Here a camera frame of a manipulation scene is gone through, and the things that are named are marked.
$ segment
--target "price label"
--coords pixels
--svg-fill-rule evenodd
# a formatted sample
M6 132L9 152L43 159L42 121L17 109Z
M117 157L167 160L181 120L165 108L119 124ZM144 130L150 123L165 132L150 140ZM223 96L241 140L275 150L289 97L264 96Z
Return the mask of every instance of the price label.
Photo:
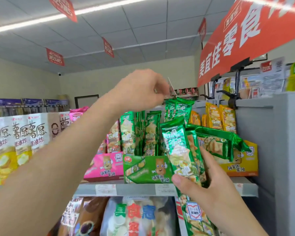
M116 185L111 184L111 185L95 185L95 190L96 190L96 196L116 196L117 195L117 190L116 190Z
M242 183L235 184L235 188L240 195L243 195L243 186L244 186L244 184L242 184Z
M155 184L157 196L176 196L176 188L173 184Z

